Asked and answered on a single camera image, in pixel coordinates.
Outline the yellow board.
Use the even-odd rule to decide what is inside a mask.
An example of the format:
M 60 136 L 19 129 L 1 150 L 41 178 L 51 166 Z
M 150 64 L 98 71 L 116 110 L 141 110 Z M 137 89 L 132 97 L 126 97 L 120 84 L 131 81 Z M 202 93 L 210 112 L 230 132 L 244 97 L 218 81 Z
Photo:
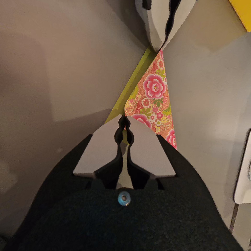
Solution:
M 251 32 L 251 1 L 229 0 L 247 32 Z

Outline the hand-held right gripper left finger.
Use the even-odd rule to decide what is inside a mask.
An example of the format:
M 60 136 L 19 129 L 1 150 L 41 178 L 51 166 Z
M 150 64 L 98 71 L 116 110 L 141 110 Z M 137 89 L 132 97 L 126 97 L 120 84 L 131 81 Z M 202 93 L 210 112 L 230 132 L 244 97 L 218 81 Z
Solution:
M 99 179 L 106 189 L 116 189 L 123 169 L 121 142 L 125 127 L 124 115 L 117 115 L 97 129 L 80 157 L 73 175 Z

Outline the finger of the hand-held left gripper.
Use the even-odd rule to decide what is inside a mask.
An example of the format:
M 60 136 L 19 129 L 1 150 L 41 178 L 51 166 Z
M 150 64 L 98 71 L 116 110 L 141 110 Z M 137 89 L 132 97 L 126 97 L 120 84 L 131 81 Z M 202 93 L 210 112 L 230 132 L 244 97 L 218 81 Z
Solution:
M 143 20 L 147 37 L 152 49 L 159 52 L 170 42 L 171 24 L 171 0 L 136 0 L 136 10 Z
M 162 48 L 164 49 L 184 23 L 196 0 L 170 1 L 170 16 L 166 25 L 166 39 Z

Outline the white rounded panel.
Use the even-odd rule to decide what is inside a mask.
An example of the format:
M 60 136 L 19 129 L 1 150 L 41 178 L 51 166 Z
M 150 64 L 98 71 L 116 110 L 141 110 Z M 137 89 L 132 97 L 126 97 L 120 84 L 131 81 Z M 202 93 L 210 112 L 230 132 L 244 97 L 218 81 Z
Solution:
M 251 130 L 249 130 L 234 192 L 236 204 L 251 203 Z

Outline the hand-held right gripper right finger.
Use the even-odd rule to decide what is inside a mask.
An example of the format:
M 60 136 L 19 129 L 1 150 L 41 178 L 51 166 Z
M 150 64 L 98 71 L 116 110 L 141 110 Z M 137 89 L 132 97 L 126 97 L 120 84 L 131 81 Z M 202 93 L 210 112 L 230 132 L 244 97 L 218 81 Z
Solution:
M 127 171 L 134 189 L 144 189 L 149 180 L 175 177 L 157 135 L 131 116 L 125 117 L 127 141 Z

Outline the floral origami paper green back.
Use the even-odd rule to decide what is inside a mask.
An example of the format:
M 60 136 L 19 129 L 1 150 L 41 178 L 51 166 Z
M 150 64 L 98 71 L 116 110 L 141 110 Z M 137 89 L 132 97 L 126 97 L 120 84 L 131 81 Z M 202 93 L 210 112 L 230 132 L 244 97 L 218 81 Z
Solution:
M 140 70 L 148 66 L 153 56 L 139 79 Z M 118 114 L 133 117 L 177 149 L 163 49 L 157 55 L 151 49 L 146 50 L 105 122 Z

